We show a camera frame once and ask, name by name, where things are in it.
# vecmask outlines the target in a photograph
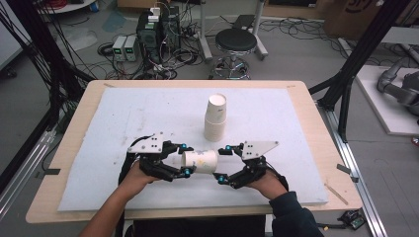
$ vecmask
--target cardboard box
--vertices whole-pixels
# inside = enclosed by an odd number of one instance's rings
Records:
[[[335,0],[326,15],[324,32],[332,38],[359,40],[380,7],[378,0]]]
[[[406,9],[404,9],[404,11],[400,14],[400,16],[398,17],[397,21],[395,22],[397,25],[399,25],[399,24],[401,24],[403,22],[404,18],[407,16],[407,14],[415,6],[416,3],[417,3],[416,0],[411,0],[410,1],[409,5],[407,5]],[[410,16],[410,18],[405,22],[405,25],[411,25],[418,18],[419,18],[419,8],[417,8],[412,13],[412,15]]]

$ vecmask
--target black stool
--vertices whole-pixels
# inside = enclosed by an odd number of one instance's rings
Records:
[[[216,34],[215,45],[219,50],[230,55],[216,61],[209,79],[212,79],[215,73],[226,79],[238,80],[247,77],[250,80],[247,74],[249,64],[237,56],[255,51],[257,45],[256,37],[245,30],[227,29]]]

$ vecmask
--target robotic finger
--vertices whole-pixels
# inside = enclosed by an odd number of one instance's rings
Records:
[[[240,145],[227,145],[225,148],[220,148],[218,149],[220,155],[233,155],[234,153],[241,157],[245,165],[241,171],[231,176],[220,173],[213,173],[213,176],[218,180],[220,185],[230,185],[234,189],[240,189],[262,178],[269,169],[288,190],[289,185],[287,179],[280,175],[273,167],[270,167],[265,156],[263,156],[278,145],[278,141],[246,141],[240,143]]]

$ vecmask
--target power supply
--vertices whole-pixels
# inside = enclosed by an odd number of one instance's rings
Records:
[[[126,60],[136,61],[139,55],[139,45],[136,36],[129,36],[126,38],[126,44],[124,45],[126,51]]]
[[[112,46],[112,50],[114,51],[114,59],[116,61],[126,60],[126,52],[124,51],[125,43],[126,43],[126,37],[118,37],[114,45]]]

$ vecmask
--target human arm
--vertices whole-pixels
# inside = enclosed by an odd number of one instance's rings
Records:
[[[317,227],[312,213],[302,208],[295,192],[287,192],[274,173],[266,174],[248,185],[269,199],[275,219],[272,221],[274,236],[282,237],[317,237],[323,236]]]
[[[135,162],[121,184],[108,197],[79,236],[111,236],[126,203],[139,194],[148,183],[157,180],[145,175],[139,169],[139,163]]]

